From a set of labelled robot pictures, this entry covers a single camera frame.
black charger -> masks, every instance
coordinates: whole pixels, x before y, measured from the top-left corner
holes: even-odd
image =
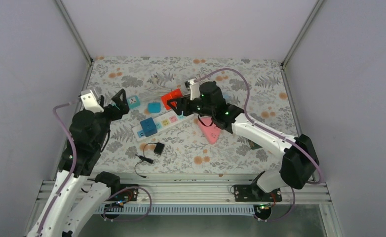
[[[154,153],[160,156],[163,150],[164,150],[164,144],[157,142],[154,149]]]

red block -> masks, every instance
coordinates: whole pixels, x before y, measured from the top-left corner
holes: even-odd
[[[167,100],[179,98],[179,97],[182,97],[182,96],[183,96],[183,94],[181,93],[181,90],[178,88],[178,89],[176,89],[176,90],[171,91],[171,92],[168,93],[168,94],[165,94],[165,95],[161,96],[161,100],[162,100],[162,102],[164,103],[164,107],[165,107],[167,110],[171,110],[170,106],[167,105]]]

blue block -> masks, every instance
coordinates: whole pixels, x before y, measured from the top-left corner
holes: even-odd
[[[158,103],[158,102],[148,103],[148,112],[159,113],[160,111],[161,111],[161,103]]]
[[[157,133],[156,125],[153,118],[147,118],[146,120],[141,121],[141,127],[146,137]]]
[[[126,100],[128,102],[128,106],[130,109],[133,109],[141,105],[141,102],[139,101],[138,96],[136,95],[128,97]]]

gray floor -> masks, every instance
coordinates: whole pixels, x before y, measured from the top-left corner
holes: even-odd
[[[288,206],[276,206],[272,218],[281,216]],[[248,216],[171,216],[151,215],[135,223],[105,222],[93,216],[80,237],[323,237],[318,205],[298,205],[286,219],[275,223],[257,222]]]

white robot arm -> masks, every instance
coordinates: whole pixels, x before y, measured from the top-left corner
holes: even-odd
[[[235,71],[220,69],[201,79],[222,70]],[[302,189],[319,164],[310,138],[303,134],[294,137],[258,121],[250,121],[243,109],[226,103],[215,81],[199,85],[201,79],[187,81],[185,85],[191,93],[168,100],[167,105],[178,115],[189,116],[195,113],[198,116],[210,116],[218,128],[248,138],[281,159],[282,166],[279,169],[263,171],[253,181],[263,194],[286,186]]]
[[[54,188],[36,224],[27,234],[28,237],[59,237],[63,236],[64,231],[72,234],[69,236],[77,236],[95,208],[113,191],[118,191],[114,189],[119,188],[119,177],[109,174],[112,179],[103,180],[105,174],[101,173],[99,182],[92,186],[80,204],[69,213],[78,192],[100,157],[103,149],[101,144],[110,132],[110,123],[129,112],[123,89],[112,98],[114,103],[105,107],[104,98],[101,97],[99,104],[91,90],[83,91],[80,99],[85,109],[74,115],[70,126],[78,156],[73,156],[72,145],[68,142],[58,165]]]

